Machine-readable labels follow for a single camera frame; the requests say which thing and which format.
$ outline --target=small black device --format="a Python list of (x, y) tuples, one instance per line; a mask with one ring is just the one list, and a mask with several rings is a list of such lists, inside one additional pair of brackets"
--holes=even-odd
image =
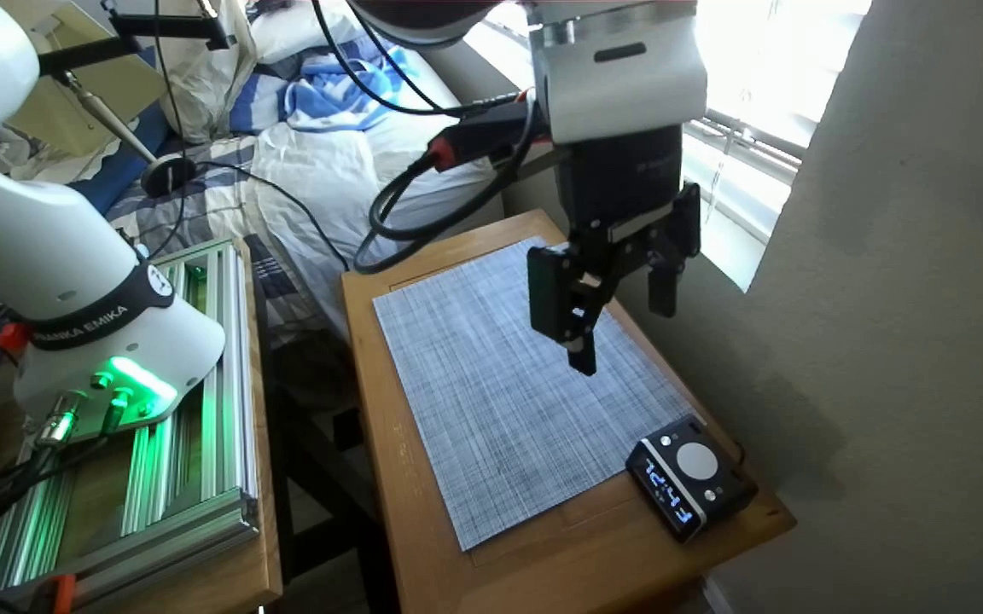
[(627, 454), (627, 472), (680, 542), (757, 495), (694, 417), (642, 436)]

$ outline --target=blue grid paper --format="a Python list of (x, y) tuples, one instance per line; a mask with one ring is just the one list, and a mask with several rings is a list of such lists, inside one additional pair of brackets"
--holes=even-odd
[(592, 377), (530, 328), (530, 245), (375, 301), (461, 549), (613, 478), (639, 436), (691, 411), (613, 316)]

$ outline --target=window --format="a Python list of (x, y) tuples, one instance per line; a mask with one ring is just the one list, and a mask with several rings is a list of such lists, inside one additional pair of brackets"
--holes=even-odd
[[(704, 253), (740, 291), (826, 113), (869, 0), (701, 0), (697, 42), (710, 74), (708, 114), (685, 125), (683, 175), (704, 190)], [(468, 45), (530, 87), (530, 23), (495, 6)]]

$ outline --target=wall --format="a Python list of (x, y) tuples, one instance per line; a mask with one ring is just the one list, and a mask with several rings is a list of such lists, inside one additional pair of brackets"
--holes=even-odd
[(724, 566), (735, 609), (983, 609), (983, 4), (874, 4), (751, 293), (697, 259), (661, 319), (642, 285), (799, 515)]

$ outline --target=white wall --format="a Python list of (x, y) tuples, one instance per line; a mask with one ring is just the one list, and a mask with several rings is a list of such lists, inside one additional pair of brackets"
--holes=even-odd
[(718, 576), (740, 614), (983, 609), (983, 4), (874, 4), (751, 293), (642, 285), (799, 515)]

